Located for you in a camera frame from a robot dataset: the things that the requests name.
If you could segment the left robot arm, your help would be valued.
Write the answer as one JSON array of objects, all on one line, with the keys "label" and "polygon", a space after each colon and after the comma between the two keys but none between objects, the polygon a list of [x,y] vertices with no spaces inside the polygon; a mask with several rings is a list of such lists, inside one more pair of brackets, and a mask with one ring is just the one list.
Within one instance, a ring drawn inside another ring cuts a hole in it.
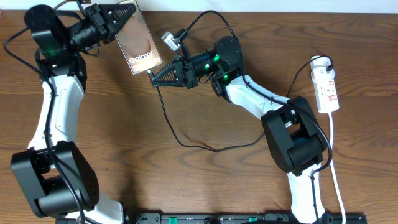
[{"label": "left robot arm", "polygon": [[44,99],[34,137],[15,153],[12,171],[32,212],[57,223],[131,223],[121,202],[100,192],[97,176],[76,146],[78,112],[86,91],[83,56],[112,42],[136,6],[93,4],[80,13],[45,4],[30,8],[26,29],[38,45],[34,72]]}]

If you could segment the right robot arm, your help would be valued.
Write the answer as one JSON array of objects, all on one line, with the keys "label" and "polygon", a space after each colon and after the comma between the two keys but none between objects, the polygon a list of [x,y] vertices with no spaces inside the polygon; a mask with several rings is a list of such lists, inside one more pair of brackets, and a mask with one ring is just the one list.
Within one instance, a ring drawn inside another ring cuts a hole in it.
[{"label": "right robot arm", "polygon": [[300,223],[321,223],[325,209],[318,177],[326,168],[323,152],[330,152],[331,144],[305,98],[276,95],[246,74],[238,38],[223,37],[211,49],[195,55],[183,50],[149,77],[155,88],[193,88],[200,78],[208,77],[217,96],[260,119],[270,154],[287,174],[292,215]]}]

